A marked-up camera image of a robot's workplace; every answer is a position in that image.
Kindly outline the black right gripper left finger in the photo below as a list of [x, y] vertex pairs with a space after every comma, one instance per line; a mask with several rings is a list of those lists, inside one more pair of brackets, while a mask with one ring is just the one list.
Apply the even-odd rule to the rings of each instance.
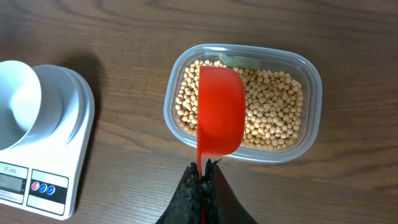
[[201, 196], [198, 167], [191, 162], [186, 167], [171, 201], [156, 224], [200, 224]]

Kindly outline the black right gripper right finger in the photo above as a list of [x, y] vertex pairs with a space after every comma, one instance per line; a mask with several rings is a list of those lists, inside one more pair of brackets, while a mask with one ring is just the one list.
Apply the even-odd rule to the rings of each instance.
[[220, 160], [208, 159], [203, 183], [206, 184], [203, 195], [206, 223], [218, 224], [257, 224], [257, 221], [241, 205], [233, 192], [221, 168]]

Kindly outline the red plastic measuring scoop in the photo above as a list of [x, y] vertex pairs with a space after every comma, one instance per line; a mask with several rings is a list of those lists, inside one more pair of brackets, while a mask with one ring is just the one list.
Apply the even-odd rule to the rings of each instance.
[[203, 156], [234, 153], [244, 135], [243, 81], [231, 68], [201, 67], [198, 87], [197, 166]]

